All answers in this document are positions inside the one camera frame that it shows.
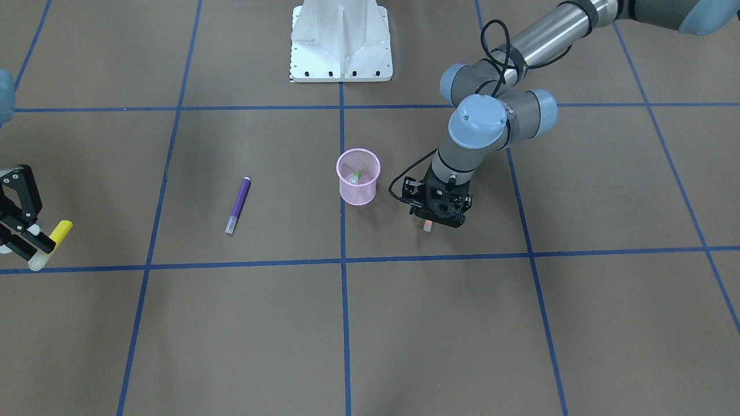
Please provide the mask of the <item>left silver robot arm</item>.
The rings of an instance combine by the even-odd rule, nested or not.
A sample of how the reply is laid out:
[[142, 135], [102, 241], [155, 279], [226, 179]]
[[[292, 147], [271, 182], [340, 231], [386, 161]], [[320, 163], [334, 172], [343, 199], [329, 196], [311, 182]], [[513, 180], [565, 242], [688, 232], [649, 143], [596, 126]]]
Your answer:
[[439, 92], [454, 109], [424, 177], [405, 176], [397, 200], [423, 219], [459, 228], [473, 205], [473, 174], [491, 153], [534, 139], [557, 123], [555, 98], [542, 89], [516, 85], [536, 69], [565, 57], [577, 40], [616, 20], [627, 19], [685, 35], [708, 35], [738, 16], [737, 1], [561, 1], [552, 11], [511, 35], [499, 19], [479, 33], [484, 56], [454, 64], [442, 74]]

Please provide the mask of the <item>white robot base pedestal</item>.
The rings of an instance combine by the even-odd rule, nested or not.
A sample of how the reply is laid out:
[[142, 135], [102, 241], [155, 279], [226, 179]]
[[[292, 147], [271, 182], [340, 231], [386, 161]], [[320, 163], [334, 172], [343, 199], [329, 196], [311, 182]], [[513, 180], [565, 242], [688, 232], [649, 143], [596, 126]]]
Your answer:
[[291, 16], [292, 82], [370, 83], [393, 78], [386, 7], [375, 1], [304, 1]]

